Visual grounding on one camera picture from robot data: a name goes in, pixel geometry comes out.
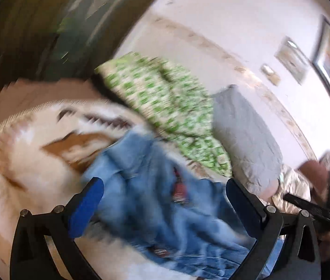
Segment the cream crumpled cloth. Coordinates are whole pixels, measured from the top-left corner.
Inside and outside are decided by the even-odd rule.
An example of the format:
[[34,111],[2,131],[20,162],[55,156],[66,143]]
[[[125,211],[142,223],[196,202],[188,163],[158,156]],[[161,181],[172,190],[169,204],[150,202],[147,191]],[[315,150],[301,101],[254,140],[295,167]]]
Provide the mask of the cream crumpled cloth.
[[311,201],[311,188],[307,179],[295,169],[283,164],[278,178],[278,190],[271,197],[271,201],[282,213],[298,214],[300,209],[283,199],[287,193]]

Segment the beige leaf pattern blanket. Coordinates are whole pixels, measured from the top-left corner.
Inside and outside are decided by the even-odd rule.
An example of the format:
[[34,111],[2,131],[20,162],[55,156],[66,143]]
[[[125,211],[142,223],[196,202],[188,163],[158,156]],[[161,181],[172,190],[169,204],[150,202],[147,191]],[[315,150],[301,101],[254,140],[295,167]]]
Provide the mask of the beige leaf pattern blanket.
[[134,126],[137,113],[88,82],[15,82],[0,90],[0,277],[9,278],[21,210],[47,213],[81,191],[98,153]]

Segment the small framed wall picture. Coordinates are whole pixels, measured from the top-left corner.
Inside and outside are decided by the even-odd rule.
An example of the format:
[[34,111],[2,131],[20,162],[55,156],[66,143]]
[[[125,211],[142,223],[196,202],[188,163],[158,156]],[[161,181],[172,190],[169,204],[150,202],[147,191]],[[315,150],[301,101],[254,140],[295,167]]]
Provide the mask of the small framed wall picture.
[[276,59],[290,72],[298,84],[302,84],[307,74],[309,60],[294,41],[285,37],[275,54]]

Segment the green white patterned pillow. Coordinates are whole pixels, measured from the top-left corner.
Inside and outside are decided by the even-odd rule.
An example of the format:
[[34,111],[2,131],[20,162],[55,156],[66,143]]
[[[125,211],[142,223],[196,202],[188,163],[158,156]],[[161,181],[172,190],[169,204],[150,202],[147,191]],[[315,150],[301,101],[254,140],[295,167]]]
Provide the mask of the green white patterned pillow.
[[230,156],[212,134],[212,97],[186,68],[130,52],[106,61],[95,72],[183,156],[232,176]]

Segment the brown wooden bed frame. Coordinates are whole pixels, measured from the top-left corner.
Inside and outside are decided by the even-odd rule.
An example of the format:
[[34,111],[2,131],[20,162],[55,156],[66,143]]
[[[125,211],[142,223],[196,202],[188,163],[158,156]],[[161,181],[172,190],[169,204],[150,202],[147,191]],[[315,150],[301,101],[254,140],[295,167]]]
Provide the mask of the brown wooden bed frame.
[[330,172],[316,160],[308,160],[298,170],[310,182],[318,195],[328,191]]

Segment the grey quilted pillow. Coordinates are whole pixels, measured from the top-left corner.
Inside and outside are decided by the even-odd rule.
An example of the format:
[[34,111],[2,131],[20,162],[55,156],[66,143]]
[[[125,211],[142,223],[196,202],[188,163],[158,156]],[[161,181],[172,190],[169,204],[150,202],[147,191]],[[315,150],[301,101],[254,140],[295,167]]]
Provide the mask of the grey quilted pillow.
[[265,202],[278,191],[283,156],[261,116],[236,85],[214,94],[212,132],[230,156],[233,177]]

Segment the blue denim jeans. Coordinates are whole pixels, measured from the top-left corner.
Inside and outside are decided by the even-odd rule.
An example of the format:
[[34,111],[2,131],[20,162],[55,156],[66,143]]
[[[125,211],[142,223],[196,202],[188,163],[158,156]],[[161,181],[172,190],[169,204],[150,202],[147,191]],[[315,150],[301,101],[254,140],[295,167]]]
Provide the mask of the blue denim jeans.
[[228,279],[255,240],[225,197],[225,185],[199,179],[150,133],[130,130],[82,174],[104,182],[96,210],[114,236],[165,268]]

